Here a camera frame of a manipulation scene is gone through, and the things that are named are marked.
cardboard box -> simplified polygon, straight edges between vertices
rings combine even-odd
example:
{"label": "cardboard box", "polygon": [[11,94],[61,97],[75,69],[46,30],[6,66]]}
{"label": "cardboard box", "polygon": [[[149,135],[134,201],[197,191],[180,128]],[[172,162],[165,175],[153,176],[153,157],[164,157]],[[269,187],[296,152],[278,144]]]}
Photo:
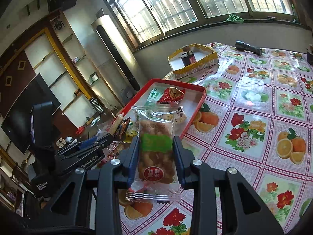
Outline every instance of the cardboard box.
{"label": "cardboard box", "polygon": [[200,44],[191,44],[189,47],[193,51],[197,62],[186,67],[181,60],[181,55],[184,53],[181,48],[168,56],[168,62],[176,79],[181,79],[182,77],[219,62],[217,52],[214,49]]}

window frame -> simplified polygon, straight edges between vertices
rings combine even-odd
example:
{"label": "window frame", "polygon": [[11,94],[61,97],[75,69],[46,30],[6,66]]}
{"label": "window frame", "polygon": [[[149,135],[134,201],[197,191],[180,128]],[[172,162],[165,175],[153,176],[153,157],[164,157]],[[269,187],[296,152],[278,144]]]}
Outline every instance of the window frame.
{"label": "window frame", "polygon": [[[119,6],[117,5],[117,3],[115,2],[115,0],[103,0],[105,5],[109,8],[113,18],[115,19],[115,21],[117,22],[118,26],[121,28],[123,34],[125,35],[126,39],[128,40],[129,44],[131,45],[131,49],[133,51],[142,48],[148,44],[151,44],[157,40],[166,38],[168,36],[174,35],[174,34],[178,34],[180,32],[192,29],[192,28],[196,28],[196,27],[200,27],[200,26],[204,26],[204,25],[208,25],[208,24],[213,24],[213,23],[219,23],[219,22],[223,22],[226,19],[228,19],[229,15],[231,14],[225,14],[225,15],[219,15],[219,16],[214,16],[214,17],[209,17],[206,18],[206,12],[202,6],[202,4],[200,3],[199,0],[188,0],[188,2],[190,3],[191,8],[194,11],[194,14],[197,17],[197,21],[195,22],[191,22],[188,23],[186,25],[182,25],[179,26],[177,28],[165,31],[163,33],[163,30],[161,28],[161,26],[159,25],[158,21],[155,19],[151,9],[147,6],[147,4],[145,3],[145,0],[142,0],[143,3],[145,4],[147,10],[150,12],[152,18],[155,20],[159,30],[160,30],[160,34],[144,41],[144,42],[140,42],[137,35],[135,34],[134,30],[132,29],[132,27],[130,26],[130,24],[128,23],[128,21],[126,20],[125,16],[123,15],[122,11],[120,10]],[[279,12],[270,12],[270,11],[253,11],[251,8],[251,5],[249,3],[249,0],[244,0],[246,3],[246,6],[248,8],[247,12],[236,12],[236,15],[238,15],[239,17],[243,18],[243,19],[268,19],[268,17],[275,17],[276,20],[281,20],[281,21],[289,21],[290,23],[292,23],[292,21],[294,20],[295,16],[291,15],[291,14],[285,14],[285,13],[279,13]],[[298,8],[295,4],[294,0],[288,0],[289,4],[293,4],[295,6],[295,10],[298,13]],[[111,6],[115,6],[115,8],[117,9],[118,13],[120,14],[120,18],[118,18],[118,16],[116,15],[115,11],[112,9]]]}

metal screw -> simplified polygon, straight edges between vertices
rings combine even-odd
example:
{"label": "metal screw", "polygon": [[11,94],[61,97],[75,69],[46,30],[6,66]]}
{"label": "metal screw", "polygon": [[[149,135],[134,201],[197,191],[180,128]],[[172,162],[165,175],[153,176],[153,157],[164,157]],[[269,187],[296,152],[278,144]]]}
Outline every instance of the metal screw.
{"label": "metal screw", "polygon": [[111,164],[113,164],[113,165],[118,165],[118,164],[120,164],[120,160],[119,159],[112,159],[111,160]]}
{"label": "metal screw", "polygon": [[228,172],[231,173],[231,174],[236,174],[237,173],[237,169],[234,168],[234,167],[230,167],[230,168],[228,168]]}
{"label": "metal screw", "polygon": [[78,167],[78,168],[76,168],[75,173],[76,173],[76,174],[82,174],[84,171],[85,171],[84,168]]}
{"label": "metal screw", "polygon": [[202,164],[202,161],[199,160],[199,159],[195,159],[195,160],[192,161],[192,163],[193,163],[194,165],[196,165],[196,166],[199,166],[199,165]]}

tv screen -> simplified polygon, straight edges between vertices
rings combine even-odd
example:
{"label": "tv screen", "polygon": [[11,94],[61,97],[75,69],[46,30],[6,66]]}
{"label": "tv screen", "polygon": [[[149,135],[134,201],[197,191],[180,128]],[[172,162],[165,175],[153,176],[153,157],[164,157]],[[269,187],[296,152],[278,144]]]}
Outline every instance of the tv screen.
{"label": "tv screen", "polygon": [[38,73],[16,99],[1,125],[10,140],[23,154],[31,142],[32,106],[48,101],[53,104],[53,112],[61,106],[43,77]]}

floral tablecloth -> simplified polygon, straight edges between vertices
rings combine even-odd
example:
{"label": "floral tablecloth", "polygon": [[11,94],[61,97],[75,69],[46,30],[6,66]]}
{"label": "floral tablecloth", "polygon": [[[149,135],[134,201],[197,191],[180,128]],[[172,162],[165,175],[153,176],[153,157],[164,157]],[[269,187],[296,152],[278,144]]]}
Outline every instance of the floral tablecloth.
{"label": "floral tablecloth", "polygon": [[[198,113],[183,146],[212,168],[237,168],[287,233],[313,196],[313,67],[297,52],[264,49],[257,56],[221,43],[207,46],[218,52],[219,65],[181,79],[207,88],[206,112]],[[189,234],[193,190],[181,194],[180,203],[148,211],[134,206],[139,215],[120,206],[123,234]],[[221,234],[218,190],[216,200]]]}

